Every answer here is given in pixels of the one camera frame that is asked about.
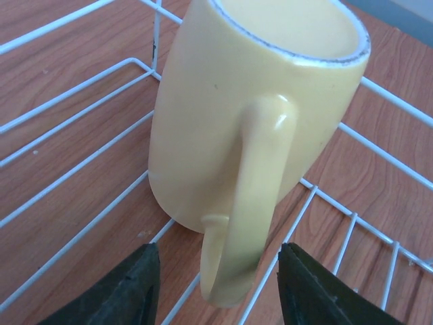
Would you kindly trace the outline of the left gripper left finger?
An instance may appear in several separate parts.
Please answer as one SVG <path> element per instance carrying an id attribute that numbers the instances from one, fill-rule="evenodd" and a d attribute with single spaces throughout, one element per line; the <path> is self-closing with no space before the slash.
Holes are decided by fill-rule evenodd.
<path id="1" fill-rule="evenodd" d="M 83 294 L 40 324 L 154 324 L 160 292 L 155 243 L 143 244 Z"/>

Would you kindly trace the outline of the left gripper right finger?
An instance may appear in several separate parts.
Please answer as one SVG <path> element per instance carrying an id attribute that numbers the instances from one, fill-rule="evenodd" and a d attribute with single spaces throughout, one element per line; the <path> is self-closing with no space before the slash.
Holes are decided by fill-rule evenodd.
<path id="1" fill-rule="evenodd" d="M 296 243 L 282 244 L 277 282 L 285 324 L 400 324 Z"/>

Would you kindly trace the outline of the yellow ceramic mug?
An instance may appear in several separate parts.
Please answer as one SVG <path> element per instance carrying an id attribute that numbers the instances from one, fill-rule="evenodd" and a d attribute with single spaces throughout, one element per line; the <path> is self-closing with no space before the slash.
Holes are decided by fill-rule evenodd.
<path id="1" fill-rule="evenodd" d="M 211 305 L 252 288 L 276 205 L 329 142 L 365 72 L 367 29 L 340 1 L 192 1 L 160 80 L 152 193 L 202 233 Z"/>

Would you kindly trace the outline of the white wire dish rack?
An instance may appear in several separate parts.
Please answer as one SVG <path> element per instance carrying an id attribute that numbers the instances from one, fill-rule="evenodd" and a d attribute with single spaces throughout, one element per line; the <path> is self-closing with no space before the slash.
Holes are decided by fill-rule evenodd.
<path id="1" fill-rule="evenodd" d="M 325 152 L 278 206 L 247 299 L 200 297 L 202 237 L 146 177 L 156 76 L 186 1 L 1 2 L 1 323 L 36 324 L 139 245 L 158 324 L 281 324 L 284 240 L 406 324 L 432 323 L 432 49 L 364 11 L 373 53 Z"/>

